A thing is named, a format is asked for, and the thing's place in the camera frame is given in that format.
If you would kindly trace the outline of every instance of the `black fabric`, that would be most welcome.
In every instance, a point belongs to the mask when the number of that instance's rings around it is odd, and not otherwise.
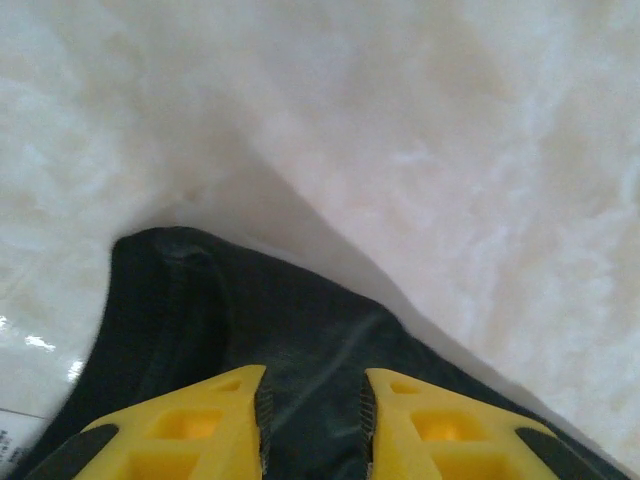
[[[384,307],[193,229],[117,242],[103,324],[78,385],[12,479],[97,417],[247,364],[273,389],[267,479],[362,479],[365,368],[396,370],[536,418],[412,338]],[[608,479],[622,473],[559,432]]]

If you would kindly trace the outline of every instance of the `white label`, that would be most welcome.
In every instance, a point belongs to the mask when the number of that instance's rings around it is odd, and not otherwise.
[[[46,425],[44,418],[0,410],[0,478],[16,467]]]

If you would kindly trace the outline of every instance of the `black trim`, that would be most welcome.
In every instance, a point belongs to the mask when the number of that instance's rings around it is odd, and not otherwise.
[[[518,428],[520,439],[560,480],[604,480],[604,477],[558,438],[533,428]]]
[[[360,428],[362,429],[362,445],[364,448],[367,480],[373,474],[373,436],[376,433],[377,407],[376,394],[373,391],[369,377],[364,375],[360,390]]]
[[[267,473],[271,449],[271,424],[273,423],[273,392],[268,384],[267,373],[260,380],[254,396],[256,425],[260,431],[260,462],[262,473]]]
[[[26,480],[73,480],[118,433],[101,425],[74,435],[32,471]]]

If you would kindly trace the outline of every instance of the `shiny floor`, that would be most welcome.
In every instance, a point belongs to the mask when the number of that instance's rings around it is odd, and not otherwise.
[[[0,408],[52,415],[110,245],[178,223],[385,302],[640,472],[638,2],[1,5]]]

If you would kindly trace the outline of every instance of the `yellow rubber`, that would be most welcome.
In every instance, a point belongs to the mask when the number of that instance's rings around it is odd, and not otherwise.
[[[367,370],[376,398],[372,480],[557,480],[516,435],[529,418],[390,370]]]
[[[119,427],[76,480],[258,480],[254,396],[265,367],[247,366],[93,422]]]

